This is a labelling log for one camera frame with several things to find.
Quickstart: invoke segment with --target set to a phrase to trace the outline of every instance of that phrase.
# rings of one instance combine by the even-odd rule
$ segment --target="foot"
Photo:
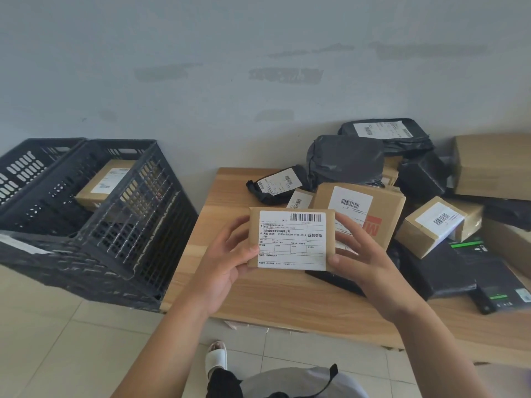
[[[222,341],[216,341],[209,346],[204,358],[204,368],[209,381],[214,370],[227,370],[227,348]]]

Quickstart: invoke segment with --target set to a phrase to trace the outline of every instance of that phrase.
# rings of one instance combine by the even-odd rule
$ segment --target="wooden table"
[[[161,305],[167,311],[196,271],[223,225],[261,206],[245,188],[278,169],[219,169]],[[468,297],[436,299],[431,307],[475,361],[531,368],[531,311],[481,315]],[[403,348],[394,326],[366,299],[303,271],[258,269],[239,279],[215,317],[248,324],[339,336]]]

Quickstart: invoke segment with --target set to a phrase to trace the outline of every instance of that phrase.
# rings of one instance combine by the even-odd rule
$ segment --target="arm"
[[[183,393],[203,325],[227,297],[258,246],[249,231],[233,232],[249,220],[227,225],[205,252],[196,273],[174,301],[111,398],[176,398]]]
[[[354,221],[335,214],[352,236],[335,233],[336,240],[356,253],[336,250],[330,265],[355,281],[368,300],[395,324],[423,397],[491,398],[473,363],[433,309],[411,288],[385,251]]]

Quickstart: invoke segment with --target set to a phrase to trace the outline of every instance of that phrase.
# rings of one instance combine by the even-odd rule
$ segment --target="beige floor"
[[[0,266],[0,397],[108,397],[161,315],[82,301]],[[352,374],[371,398],[420,397],[407,356],[371,345],[209,320],[185,396],[205,396],[207,344],[222,339],[229,368],[245,378],[275,368],[330,366]],[[482,366],[504,398],[531,396],[529,370]]]

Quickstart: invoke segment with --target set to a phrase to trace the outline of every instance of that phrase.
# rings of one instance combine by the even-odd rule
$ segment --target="white wall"
[[[531,128],[531,0],[0,0],[0,152],[156,138],[197,208],[221,166],[348,120]]]

